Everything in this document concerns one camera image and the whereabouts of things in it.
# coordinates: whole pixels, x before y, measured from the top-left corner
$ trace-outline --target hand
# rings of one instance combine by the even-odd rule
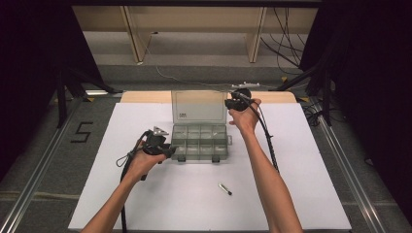
[[[260,103],[261,100],[254,99],[252,107],[255,110],[258,110],[258,105]],[[231,109],[229,110],[229,114],[233,117],[233,120],[231,120],[229,124],[236,125],[242,134],[255,132],[255,128],[258,123],[258,116],[250,108],[247,108],[242,112]]]
[[[166,159],[166,155],[149,155],[139,150],[134,155],[133,160],[127,170],[126,177],[130,177],[134,183],[140,181],[140,179],[149,173],[149,171],[156,165]]]

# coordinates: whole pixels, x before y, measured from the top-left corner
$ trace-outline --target forearm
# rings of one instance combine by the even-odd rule
[[[127,200],[134,184],[135,182],[128,176],[124,177],[111,197],[87,224],[82,232],[112,232],[120,211],[124,206],[124,203]]]
[[[300,222],[282,177],[267,158],[255,133],[242,133],[251,160],[257,192],[270,232],[299,232]]]

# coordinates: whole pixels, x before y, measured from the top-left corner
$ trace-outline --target black tape marking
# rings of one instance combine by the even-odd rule
[[[86,135],[85,139],[84,140],[72,140],[71,143],[86,143],[87,142],[88,136],[90,136],[91,132],[82,132],[82,131],[80,131],[80,128],[82,128],[82,125],[84,125],[84,124],[93,124],[93,122],[91,122],[91,121],[82,121],[82,122],[80,122],[79,127],[76,130],[76,134],[85,134]]]

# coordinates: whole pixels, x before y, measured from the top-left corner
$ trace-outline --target floor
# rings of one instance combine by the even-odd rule
[[[257,62],[250,63],[241,34],[153,34],[148,53],[141,64],[135,63],[125,33],[86,32],[85,35],[103,80],[119,89],[201,89],[210,88],[210,85],[206,85],[210,83],[222,85],[214,85],[213,88],[228,88],[232,84],[247,82],[259,83],[260,87],[257,89],[261,90],[279,86],[285,79],[292,79],[299,73],[293,65],[278,57],[264,44],[260,44]],[[280,42],[282,35],[263,35],[262,38],[277,50],[275,40]],[[300,39],[304,42],[306,36],[301,35]],[[296,50],[304,49],[300,39],[291,35]],[[281,48],[279,52],[298,62],[290,49]],[[291,89],[299,101],[306,100],[306,82]],[[68,222],[83,190],[111,111],[119,101],[120,97],[114,96],[95,97],[77,103],[67,94],[67,103],[73,108],[71,121],[62,134],[61,142],[52,153],[52,160],[48,161],[50,165],[40,178],[41,182],[30,197],[29,206],[23,210],[25,214],[16,232],[69,232]],[[311,101],[302,101],[302,107],[310,108],[309,106],[320,99],[315,96]],[[313,107],[320,108],[320,105],[315,104]],[[323,127],[322,118],[319,125],[312,126],[311,130],[342,206],[351,221],[352,232],[412,232],[411,225],[373,166],[364,162],[367,154],[358,143],[350,124],[338,110],[338,104],[332,102],[332,107],[334,110],[331,112],[331,128],[341,146],[340,150],[334,150],[330,145],[330,138],[327,136],[330,131],[328,127]],[[76,134],[80,123],[84,124],[84,131],[91,132],[90,137],[86,143],[73,143],[84,137]],[[0,219],[6,219],[18,195],[24,190],[33,171],[36,171],[36,165],[46,154],[45,151],[49,150],[48,145],[54,139],[56,125],[57,107],[52,99],[37,134],[25,153],[17,159],[8,176],[0,183]],[[339,162],[339,156],[344,156],[349,161],[355,180],[376,212],[377,221],[371,222],[370,217],[363,215],[364,200],[360,200],[354,193],[351,185],[354,178],[347,177],[342,163]]]

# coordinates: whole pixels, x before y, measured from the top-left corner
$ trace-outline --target person's left hand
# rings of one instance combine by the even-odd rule
[[[126,176],[130,177],[135,183],[149,173],[149,171],[156,165],[156,163],[164,161],[166,155],[150,155],[139,150],[134,155],[133,160],[127,170]]]

